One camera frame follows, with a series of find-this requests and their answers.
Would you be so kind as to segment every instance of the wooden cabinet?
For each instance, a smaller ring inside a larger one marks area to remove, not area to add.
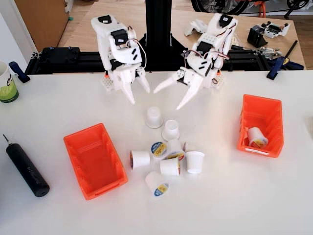
[[[68,21],[64,0],[15,0],[38,51],[56,47]]]

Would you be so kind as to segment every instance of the orange bin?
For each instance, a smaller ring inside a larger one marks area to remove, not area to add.
[[[247,131],[258,127],[268,139],[265,148],[249,146]],[[237,148],[242,151],[277,158],[284,145],[282,102],[254,95],[244,95]]]
[[[65,136],[64,142],[86,200],[128,181],[121,160],[102,123]]]

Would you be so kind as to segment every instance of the white table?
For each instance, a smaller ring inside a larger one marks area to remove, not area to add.
[[[133,84],[136,105],[122,92],[106,95],[100,74],[35,75],[17,82],[20,97],[0,104],[0,133],[19,143],[49,183],[36,198],[0,141],[0,234],[312,234],[313,71],[231,72],[219,93],[202,90],[185,107],[175,107],[187,87],[179,84],[147,94]],[[167,76],[148,74],[152,89]],[[277,159],[236,149],[243,94],[282,100],[285,144]],[[131,171],[129,151],[148,150],[161,129],[144,124],[144,112],[161,108],[180,124],[181,141],[206,154],[203,173],[169,178],[170,190],[153,198],[144,178],[150,168]],[[63,137],[104,123],[129,182],[86,201]]]

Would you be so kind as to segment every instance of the white mug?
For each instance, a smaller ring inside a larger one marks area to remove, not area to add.
[[[0,61],[0,101],[9,103],[19,97],[19,92],[13,81],[8,65]]]

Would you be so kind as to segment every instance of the bicycle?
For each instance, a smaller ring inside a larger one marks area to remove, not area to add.
[[[228,15],[240,15],[249,6],[251,2],[259,6],[259,16],[266,16],[265,2],[268,0],[191,0],[195,11],[210,13],[225,13]],[[288,12],[285,19],[289,18],[293,10],[301,9],[308,5],[310,0],[287,0]]]

